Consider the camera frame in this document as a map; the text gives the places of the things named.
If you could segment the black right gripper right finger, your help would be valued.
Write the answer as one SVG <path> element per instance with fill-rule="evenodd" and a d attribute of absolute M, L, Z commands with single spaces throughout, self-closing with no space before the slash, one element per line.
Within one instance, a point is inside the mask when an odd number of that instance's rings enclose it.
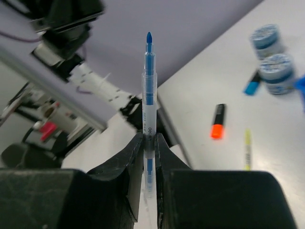
<path fill-rule="evenodd" d="M 160 229 L 295 229 L 275 177 L 264 171 L 190 169 L 154 140 L 157 227 Z"/>

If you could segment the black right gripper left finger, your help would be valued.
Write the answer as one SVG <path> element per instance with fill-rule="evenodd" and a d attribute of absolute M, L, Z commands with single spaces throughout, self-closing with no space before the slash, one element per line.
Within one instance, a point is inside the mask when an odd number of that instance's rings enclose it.
<path fill-rule="evenodd" d="M 143 135 L 101 165 L 77 169 L 2 169 L 3 229 L 132 229 L 138 220 Z"/>

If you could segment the blue thin pen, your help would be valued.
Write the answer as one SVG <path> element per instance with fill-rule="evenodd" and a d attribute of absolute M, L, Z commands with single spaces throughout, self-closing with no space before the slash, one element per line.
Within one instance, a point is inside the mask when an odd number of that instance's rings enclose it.
<path fill-rule="evenodd" d="M 145 192 L 153 197 L 154 186 L 154 137 L 157 131 L 157 73 L 155 53 L 151 33 L 147 33 L 142 74 L 142 132 L 144 137 L 144 177 Z"/>

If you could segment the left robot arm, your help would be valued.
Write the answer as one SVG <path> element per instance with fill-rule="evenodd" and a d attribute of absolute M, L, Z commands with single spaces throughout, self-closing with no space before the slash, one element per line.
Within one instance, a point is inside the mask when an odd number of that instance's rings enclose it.
<path fill-rule="evenodd" d="M 96 74 L 77 51 L 90 37 L 90 23 L 103 15 L 100 0 L 28 0 L 31 22 L 42 32 L 32 55 L 60 79 L 104 100 L 135 129 L 142 128 L 142 101 Z"/>

